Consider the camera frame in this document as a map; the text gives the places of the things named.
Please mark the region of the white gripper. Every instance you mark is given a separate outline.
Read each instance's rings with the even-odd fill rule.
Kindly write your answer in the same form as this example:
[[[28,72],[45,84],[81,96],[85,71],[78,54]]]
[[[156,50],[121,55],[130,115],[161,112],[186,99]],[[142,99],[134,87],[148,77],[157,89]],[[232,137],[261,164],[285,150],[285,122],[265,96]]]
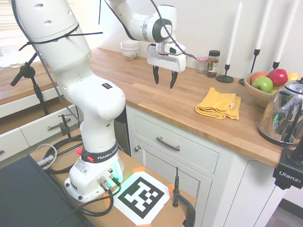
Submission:
[[[170,89],[175,85],[178,77],[178,72],[183,72],[186,69],[186,55],[163,55],[156,51],[155,46],[148,46],[147,48],[147,62],[149,65],[153,65],[153,76],[155,83],[159,83],[159,68],[171,70]]]

